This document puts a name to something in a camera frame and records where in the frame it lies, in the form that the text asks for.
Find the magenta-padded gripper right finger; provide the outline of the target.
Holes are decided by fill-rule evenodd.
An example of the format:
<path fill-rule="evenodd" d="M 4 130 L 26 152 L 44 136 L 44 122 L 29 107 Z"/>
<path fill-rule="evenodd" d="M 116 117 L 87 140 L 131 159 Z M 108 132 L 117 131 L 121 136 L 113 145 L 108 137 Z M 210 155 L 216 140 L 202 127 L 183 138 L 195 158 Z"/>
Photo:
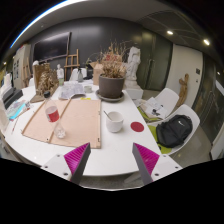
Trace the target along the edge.
<path fill-rule="evenodd" d="M 159 155 L 137 143 L 133 144 L 132 153 L 144 185 L 182 169 L 169 155 Z"/>

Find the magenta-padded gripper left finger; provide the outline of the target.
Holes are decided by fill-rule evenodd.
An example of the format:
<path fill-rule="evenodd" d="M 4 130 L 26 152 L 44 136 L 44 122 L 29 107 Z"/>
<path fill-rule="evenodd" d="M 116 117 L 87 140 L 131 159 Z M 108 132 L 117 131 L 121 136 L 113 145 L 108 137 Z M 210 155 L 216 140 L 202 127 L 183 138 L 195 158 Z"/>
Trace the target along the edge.
<path fill-rule="evenodd" d="M 85 143 L 65 155 L 56 154 L 42 169 L 78 185 L 90 153 L 90 144 Z"/>

